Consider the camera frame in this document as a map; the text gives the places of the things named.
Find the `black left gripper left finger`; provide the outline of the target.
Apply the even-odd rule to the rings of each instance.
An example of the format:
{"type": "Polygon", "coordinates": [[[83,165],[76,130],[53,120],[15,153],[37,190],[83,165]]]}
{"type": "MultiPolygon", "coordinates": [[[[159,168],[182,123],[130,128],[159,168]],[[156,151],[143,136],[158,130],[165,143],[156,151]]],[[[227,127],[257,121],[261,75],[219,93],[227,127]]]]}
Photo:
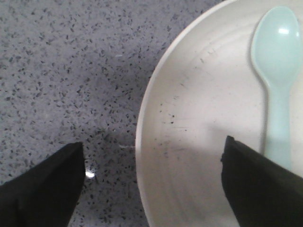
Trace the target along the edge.
{"type": "Polygon", "coordinates": [[[71,143],[0,187],[2,227],[66,227],[85,178],[83,144],[71,143]]]}

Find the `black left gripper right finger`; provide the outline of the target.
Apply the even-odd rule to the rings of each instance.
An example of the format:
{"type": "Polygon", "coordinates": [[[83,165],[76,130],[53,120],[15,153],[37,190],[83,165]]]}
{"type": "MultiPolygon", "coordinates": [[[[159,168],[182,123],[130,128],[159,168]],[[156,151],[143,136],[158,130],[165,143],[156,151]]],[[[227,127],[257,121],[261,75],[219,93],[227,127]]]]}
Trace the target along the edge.
{"type": "Polygon", "coordinates": [[[301,227],[303,179],[227,136],[221,158],[225,196],[241,227],[301,227]]]}

